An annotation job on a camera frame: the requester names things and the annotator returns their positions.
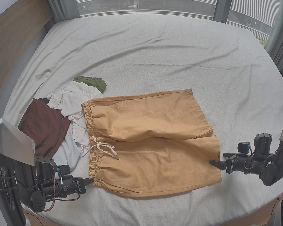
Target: tan shorts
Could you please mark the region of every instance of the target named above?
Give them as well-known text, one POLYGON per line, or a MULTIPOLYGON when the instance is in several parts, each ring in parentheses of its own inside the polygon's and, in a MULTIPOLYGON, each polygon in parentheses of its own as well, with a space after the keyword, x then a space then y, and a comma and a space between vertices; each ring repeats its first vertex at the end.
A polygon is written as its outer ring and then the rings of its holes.
POLYGON ((107 97, 82 104, 91 146, 115 146, 117 160, 91 150, 89 178, 112 193, 149 197, 221 182, 219 141, 192 90, 107 97))

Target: wooden floor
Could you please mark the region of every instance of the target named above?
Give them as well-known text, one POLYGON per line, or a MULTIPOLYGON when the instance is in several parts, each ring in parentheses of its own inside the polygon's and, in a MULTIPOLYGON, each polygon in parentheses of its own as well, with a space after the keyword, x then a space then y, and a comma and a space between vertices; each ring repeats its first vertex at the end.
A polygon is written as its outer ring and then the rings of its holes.
MULTIPOLYGON (((272 208, 275 205, 275 202, 278 203, 275 199, 271 203, 265 205, 264 207, 260 208, 255 213, 249 216, 237 219, 227 224, 222 224, 220 226, 251 226, 252 224, 264 225, 267 223, 271 215, 272 208)), ((31 212, 24 211, 24 213, 29 218, 31 226, 61 226, 60 224, 53 224, 40 216, 34 216, 34 214, 31 212)))

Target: crumpled white shirt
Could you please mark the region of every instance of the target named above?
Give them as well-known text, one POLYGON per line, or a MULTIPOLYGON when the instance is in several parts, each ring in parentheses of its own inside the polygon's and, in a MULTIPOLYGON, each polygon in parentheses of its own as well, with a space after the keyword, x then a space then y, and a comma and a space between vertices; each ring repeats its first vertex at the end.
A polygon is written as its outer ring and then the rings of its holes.
POLYGON ((103 94, 95 87, 83 82, 72 81, 64 90, 49 94, 47 104, 50 108, 61 110, 64 117, 73 122, 72 133, 75 142, 81 145, 81 156, 85 156, 90 148, 90 140, 86 130, 85 118, 81 104, 90 99, 102 98, 103 94))

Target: white garment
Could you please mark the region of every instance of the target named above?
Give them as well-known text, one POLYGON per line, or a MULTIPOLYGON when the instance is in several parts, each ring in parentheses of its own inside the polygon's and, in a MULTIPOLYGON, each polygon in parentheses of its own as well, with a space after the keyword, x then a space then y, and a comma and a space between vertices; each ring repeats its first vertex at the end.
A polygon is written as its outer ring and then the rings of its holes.
POLYGON ((72 132, 75 142, 81 144, 81 156, 84 156, 90 148, 81 104, 90 99, 101 97, 103 94, 97 88, 76 81, 72 81, 64 90, 47 96, 49 100, 47 105, 61 110, 61 114, 64 117, 68 116, 68 119, 73 122, 72 132))
POLYGON ((53 160, 58 166, 69 165, 70 171, 73 171, 77 165, 82 151, 81 145, 76 143, 73 139, 72 127, 73 124, 70 123, 64 140, 53 155, 53 160))

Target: white bed sheet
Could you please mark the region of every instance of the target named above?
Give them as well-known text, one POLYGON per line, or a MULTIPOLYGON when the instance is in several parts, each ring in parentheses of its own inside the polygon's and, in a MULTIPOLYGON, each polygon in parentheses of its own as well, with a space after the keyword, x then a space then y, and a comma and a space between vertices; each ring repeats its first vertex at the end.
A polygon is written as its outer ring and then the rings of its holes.
MULTIPOLYGON (((64 21, 46 35, 19 78, 4 117, 18 125, 33 98, 65 88, 75 76, 103 78, 103 95, 128 96, 192 88, 223 153, 256 133, 283 127, 283 79, 253 34, 197 18, 126 14, 64 21)), ((88 176, 89 156, 72 175, 88 176)), ((222 182, 169 197, 130 199, 87 186, 74 202, 41 213, 64 225, 219 225, 246 216, 283 192, 257 175, 226 174, 222 182)))

